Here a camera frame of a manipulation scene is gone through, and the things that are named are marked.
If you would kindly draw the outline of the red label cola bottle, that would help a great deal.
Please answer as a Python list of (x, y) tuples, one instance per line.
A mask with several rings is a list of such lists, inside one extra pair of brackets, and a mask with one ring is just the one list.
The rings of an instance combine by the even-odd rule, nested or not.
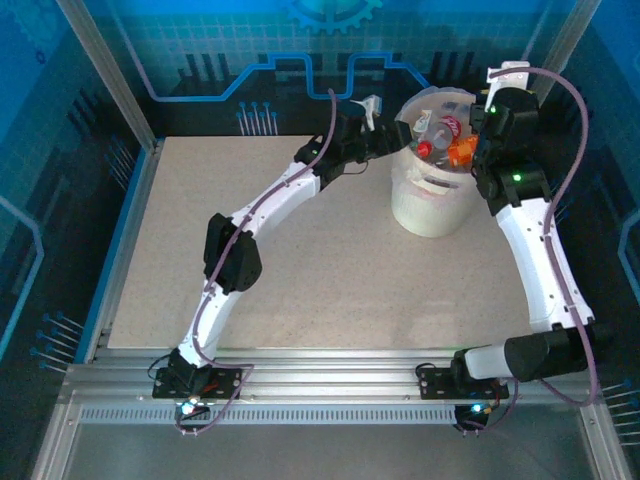
[(446, 151), (460, 137), (461, 130), (461, 123), (454, 116), (436, 118), (418, 139), (418, 156), (425, 159), (434, 152)]

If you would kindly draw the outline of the white plastic bin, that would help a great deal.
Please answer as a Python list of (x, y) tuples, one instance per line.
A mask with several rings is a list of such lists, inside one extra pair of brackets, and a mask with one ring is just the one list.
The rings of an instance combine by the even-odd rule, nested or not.
[(391, 208), (395, 219), (406, 230), (422, 237), (438, 238), (453, 233), (481, 202), (476, 180), (473, 194), (441, 196), (419, 192), (392, 179)]

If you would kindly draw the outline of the grey metal base tray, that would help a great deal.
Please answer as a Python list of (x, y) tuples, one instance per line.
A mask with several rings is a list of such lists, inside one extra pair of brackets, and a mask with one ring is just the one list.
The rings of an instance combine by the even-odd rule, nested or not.
[(52, 410), (14, 438), (24, 479), (640, 480), (607, 413), (524, 406), (494, 428), (239, 424), (182, 437), (164, 424), (72, 421)]

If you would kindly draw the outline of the aluminium frame post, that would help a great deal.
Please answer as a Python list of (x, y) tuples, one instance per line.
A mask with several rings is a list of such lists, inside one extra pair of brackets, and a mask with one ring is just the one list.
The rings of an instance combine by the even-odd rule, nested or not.
[[(602, 0), (535, 0), (538, 17), (521, 59), (566, 77), (571, 58)], [(535, 75), (530, 87), (540, 103), (536, 147), (548, 151), (573, 145), (580, 129), (580, 110), (557, 81)]]
[(140, 146), (153, 153), (156, 136), (83, 0), (55, 1)]

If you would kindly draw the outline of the aluminium table side rail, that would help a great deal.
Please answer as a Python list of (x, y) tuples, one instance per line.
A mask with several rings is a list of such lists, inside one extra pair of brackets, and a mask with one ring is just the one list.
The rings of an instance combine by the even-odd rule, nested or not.
[(158, 139), (154, 149), (150, 153), (142, 151), (136, 162), (90, 305), (76, 363), (93, 361), (103, 332), (110, 332), (116, 318), (163, 146), (164, 138)]

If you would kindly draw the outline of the aluminium mounting rail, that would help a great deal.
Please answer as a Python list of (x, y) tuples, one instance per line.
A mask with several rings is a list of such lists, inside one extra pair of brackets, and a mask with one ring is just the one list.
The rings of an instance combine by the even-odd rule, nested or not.
[[(244, 403), (345, 404), (418, 403), (415, 367), (428, 362), (449, 367), (452, 349), (221, 349), (224, 364), (251, 364), (254, 370), (241, 391)], [(92, 366), (125, 374), (133, 382), (149, 382), (145, 373), (159, 349), (99, 348)], [(588, 391), (586, 372), (548, 380), (562, 393), (583, 397)], [(561, 404), (540, 382), (520, 384), (519, 402)]]

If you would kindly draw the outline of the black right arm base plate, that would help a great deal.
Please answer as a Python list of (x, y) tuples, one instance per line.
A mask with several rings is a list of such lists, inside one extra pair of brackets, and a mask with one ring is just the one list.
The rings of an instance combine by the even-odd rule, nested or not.
[(504, 400), (510, 397), (506, 384), (497, 379), (458, 382), (450, 368), (422, 363), (415, 368), (422, 400)]

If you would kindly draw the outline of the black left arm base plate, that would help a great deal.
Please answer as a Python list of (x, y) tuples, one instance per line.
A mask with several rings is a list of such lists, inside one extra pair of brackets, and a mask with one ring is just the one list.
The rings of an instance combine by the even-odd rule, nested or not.
[(179, 371), (177, 368), (163, 367), (156, 374), (152, 397), (174, 400), (192, 397), (228, 400), (240, 385), (243, 373), (239, 368), (221, 369), (208, 366)]

